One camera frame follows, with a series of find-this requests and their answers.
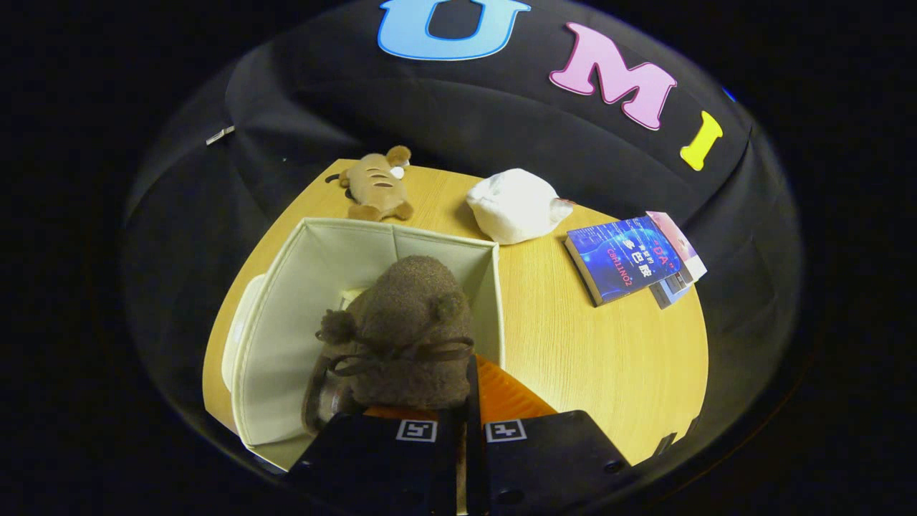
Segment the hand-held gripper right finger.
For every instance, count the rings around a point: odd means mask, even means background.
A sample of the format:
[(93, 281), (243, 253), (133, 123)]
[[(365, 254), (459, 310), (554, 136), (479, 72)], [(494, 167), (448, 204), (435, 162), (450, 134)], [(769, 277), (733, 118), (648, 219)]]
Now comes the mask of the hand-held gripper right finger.
[(469, 515), (577, 515), (631, 483), (631, 464), (585, 411), (488, 414), (481, 395), (485, 373), (477, 359), (469, 360)]

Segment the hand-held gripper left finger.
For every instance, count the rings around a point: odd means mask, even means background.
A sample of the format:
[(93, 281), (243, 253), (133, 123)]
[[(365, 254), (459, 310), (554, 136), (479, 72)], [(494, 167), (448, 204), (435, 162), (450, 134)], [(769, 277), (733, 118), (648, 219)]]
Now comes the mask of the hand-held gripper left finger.
[(436, 419), (334, 415), (286, 474), (327, 515), (456, 515), (465, 406)]

